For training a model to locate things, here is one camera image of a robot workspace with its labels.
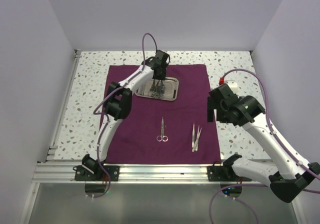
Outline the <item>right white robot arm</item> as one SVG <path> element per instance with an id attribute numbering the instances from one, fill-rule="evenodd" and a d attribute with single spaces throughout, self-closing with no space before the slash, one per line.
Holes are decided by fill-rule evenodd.
<path id="1" fill-rule="evenodd" d="M 270 129 L 264 107 L 253 96 L 238 97 L 236 94 L 207 98 L 207 117 L 213 112 L 217 121 L 242 127 L 272 159 L 273 166 L 254 162 L 233 154 L 221 166 L 207 170 L 221 180 L 247 178 L 264 184 L 283 202 L 291 203 L 320 173 L 317 162 L 309 162 L 296 152 L 276 129 Z"/>

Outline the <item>purple surgical drape cloth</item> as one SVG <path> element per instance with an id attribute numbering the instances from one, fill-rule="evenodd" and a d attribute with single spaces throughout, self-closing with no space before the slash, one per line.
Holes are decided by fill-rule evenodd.
<path id="1" fill-rule="evenodd" d="M 130 114 L 117 128 L 109 145 L 109 164 L 213 164 L 220 162 L 215 122 L 207 122 L 211 90 L 204 64 L 169 65 L 167 76 L 178 79 L 174 101 L 133 95 Z M 161 120 L 167 142 L 158 142 Z M 202 128 L 198 150 L 192 152 L 192 131 Z"/>

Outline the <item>steel tweezers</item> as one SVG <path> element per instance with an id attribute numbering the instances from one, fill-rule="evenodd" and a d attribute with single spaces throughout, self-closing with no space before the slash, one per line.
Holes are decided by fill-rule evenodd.
<path id="1" fill-rule="evenodd" d="M 196 132 L 195 124 L 193 124 L 193 129 L 192 129 L 192 142 L 191 142 L 192 152 L 195 151 L 195 144 L 196 144 L 197 136 L 198 136 L 198 132 Z"/>
<path id="2" fill-rule="evenodd" d="M 198 128 L 197 128 L 197 138 L 196 138 L 196 141 L 195 141 L 195 151 L 194 152 L 198 151 L 201 132 L 202 132 L 202 128 L 200 128 L 200 126 L 198 126 Z"/>

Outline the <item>stainless steel instrument tray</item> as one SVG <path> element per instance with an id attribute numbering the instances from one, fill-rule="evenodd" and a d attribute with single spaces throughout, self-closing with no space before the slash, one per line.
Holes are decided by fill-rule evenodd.
<path id="1" fill-rule="evenodd" d="M 158 99 L 155 97 L 148 96 L 148 91 L 153 83 L 154 79 L 148 80 L 145 84 L 143 84 L 141 87 L 144 87 L 144 92 L 142 95 L 137 94 L 137 90 L 135 92 L 135 95 L 142 98 L 149 98 L 149 99 L 156 99 L 156 100 L 163 100 L 163 101 L 174 101 L 177 98 L 178 95 L 178 89 L 179 89 L 179 80 L 175 77 L 166 77 L 165 80 L 163 80 L 164 84 L 164 95 L 162 99 Z"/>

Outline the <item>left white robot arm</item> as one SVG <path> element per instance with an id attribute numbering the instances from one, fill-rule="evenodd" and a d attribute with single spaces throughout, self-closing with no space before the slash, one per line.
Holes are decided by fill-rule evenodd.
<path id="1" fill-rule="evenodd" d="M 139 68 L 120 82 L 111 82 L 107 96 L 94 109 L 94 115 L 102 117 L 102 125 L 98 133 L 96 146 L 82 159 L 82 167 L 92 180 L 99 180 L 108 172 L 103 167 L 111 141 L 120 126 L 132 109 L 133 94 L 151 79 L 164 80 L 168 63 L 142 64 Z"/>

